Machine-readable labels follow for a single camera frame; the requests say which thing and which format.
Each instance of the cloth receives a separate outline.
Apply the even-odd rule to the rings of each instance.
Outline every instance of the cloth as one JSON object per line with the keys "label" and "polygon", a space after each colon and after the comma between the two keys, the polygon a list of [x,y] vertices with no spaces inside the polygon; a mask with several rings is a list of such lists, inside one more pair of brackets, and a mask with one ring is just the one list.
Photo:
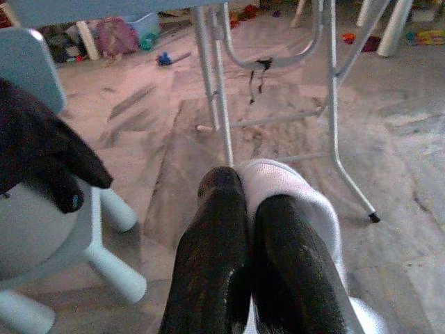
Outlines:
{"label": "cloth", "polygon": [[96,154],[34,96],[0,78],[0,193],[36,178],[64,212],[78,210],[83,194],[72,174],[109,188],[113,178]]}

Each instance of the metal table leg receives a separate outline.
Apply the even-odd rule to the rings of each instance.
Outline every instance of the metal table leg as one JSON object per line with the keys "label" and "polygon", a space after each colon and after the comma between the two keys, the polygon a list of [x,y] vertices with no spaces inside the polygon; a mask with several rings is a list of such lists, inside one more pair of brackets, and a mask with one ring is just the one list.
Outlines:
{"label": "metal table leg", "polygon": [[369,218],[377,223],[380,219],[375,214],[375,209],[362,193],[360,188],[354,183],[353,179],[347,174],[339,156],[339,129],[338,129],[338,104],[337,104],[337,86],[339,76],[337,75],[337,46],[336,46],[336,27],[335,27],[335,0],[328,1],[326,8],[327,17],[327,43],[328,43],[328,101],[329,108],[329,132],[330,132],[330,155],[332,162],[338,170],[343,181],[350,190],[357,196],[362,207],[368,212]]}
{"label": "metal table leg", "polygon": [[211,28],[212,28],[212,48],[213,56],[215,57],[216,70],[216,101],[218,104],[218,112],[221,119],[222,136],[224,137],[225,159],[227,165],[234,165],[234,156],[232,152],[232,139],[230,136],[230,122],[229,113],[227,111],[227,96],[224,87],[224,71],[223,58],[221,56],[221,42],[222,36],[218,32],[218,18],[215,11],[210,10]]}
{"label": "metal table leg", "polygon": [[207,35],[207,28],[204,22],[203,7],[192,8],[193,19],[195,20],[196,43],[200,53],[200,63],[202,76],[204,78],[204,85],[206,88],[207,103],[209,105],[209,113],[213,130],[220,128],[218,113],[216,111],[215,99],[213,98],[213,83],[211,81],[211,64],[210,64],[210,50],[207,45],[209,40]]}

